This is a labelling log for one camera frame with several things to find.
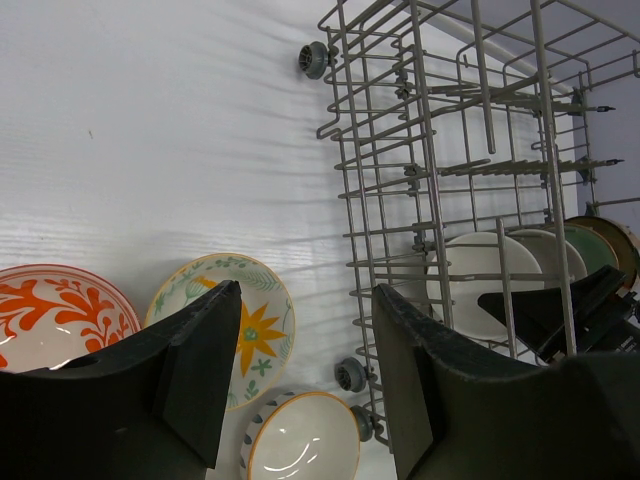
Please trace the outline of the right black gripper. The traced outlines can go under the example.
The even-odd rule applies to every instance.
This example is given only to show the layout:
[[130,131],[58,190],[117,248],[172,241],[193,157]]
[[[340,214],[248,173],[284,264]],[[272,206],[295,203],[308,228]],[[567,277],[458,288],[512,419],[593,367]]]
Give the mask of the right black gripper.
[[[570,285],[578,354],[639,350],[639,328],[630,318],[639,307],[634,294],[618,290],[625,274],[609,265]],[[559,289],[512,294],[516,337],[545,363],[569,354]]]

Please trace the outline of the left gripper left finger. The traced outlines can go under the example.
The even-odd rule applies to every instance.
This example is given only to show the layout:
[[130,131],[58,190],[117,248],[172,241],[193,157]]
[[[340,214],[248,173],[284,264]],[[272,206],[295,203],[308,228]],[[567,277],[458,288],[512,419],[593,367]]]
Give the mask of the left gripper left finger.
[[58,369],[1,376],[5,479],[202,479],[217,462],[241,321],[225,280]]

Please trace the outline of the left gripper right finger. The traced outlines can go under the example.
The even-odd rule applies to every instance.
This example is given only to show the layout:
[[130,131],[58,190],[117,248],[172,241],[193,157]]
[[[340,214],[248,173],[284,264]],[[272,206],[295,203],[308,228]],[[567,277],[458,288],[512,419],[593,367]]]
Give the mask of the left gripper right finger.
[[635,479],[639,358],[538,367],[424,315],[386,284],[372,324],[401,479]]

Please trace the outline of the plain white bowl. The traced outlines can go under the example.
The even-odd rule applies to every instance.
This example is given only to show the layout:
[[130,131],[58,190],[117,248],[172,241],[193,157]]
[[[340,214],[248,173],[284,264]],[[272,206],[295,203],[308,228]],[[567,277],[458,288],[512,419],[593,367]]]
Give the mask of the plain white bowl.
[[[548,230],[526,228],[511,231],[508,236],[527,248],[538,261],[541,272],[545,275],[555,275],[556,279],[546,279],[544,289],[559,286],[558,242],[556,235]],[[571,282],[588,276],[586,264],[578,250],[568,241],[565,242],[568,274]]]

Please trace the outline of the mint green bowl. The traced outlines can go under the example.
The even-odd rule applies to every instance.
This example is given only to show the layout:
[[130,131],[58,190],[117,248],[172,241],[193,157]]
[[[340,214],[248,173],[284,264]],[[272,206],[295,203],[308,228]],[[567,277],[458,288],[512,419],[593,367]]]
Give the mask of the mint green bowl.
[[564,232],[566,241],[580,254],[588,275],[606,265],[619,268],[613,247],[592,228],[566,222]]

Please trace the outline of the brown glazed bowl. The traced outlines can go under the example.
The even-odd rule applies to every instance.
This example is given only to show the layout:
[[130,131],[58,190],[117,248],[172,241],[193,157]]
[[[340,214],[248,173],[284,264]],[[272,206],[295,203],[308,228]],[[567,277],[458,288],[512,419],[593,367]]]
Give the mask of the brown glazed bowl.
[[625,287],[639,290],[639,238],[625,225],[598,216],[576,216],[566,221],[590,228],[611,245],[618,259],[618,269],[626,274]]

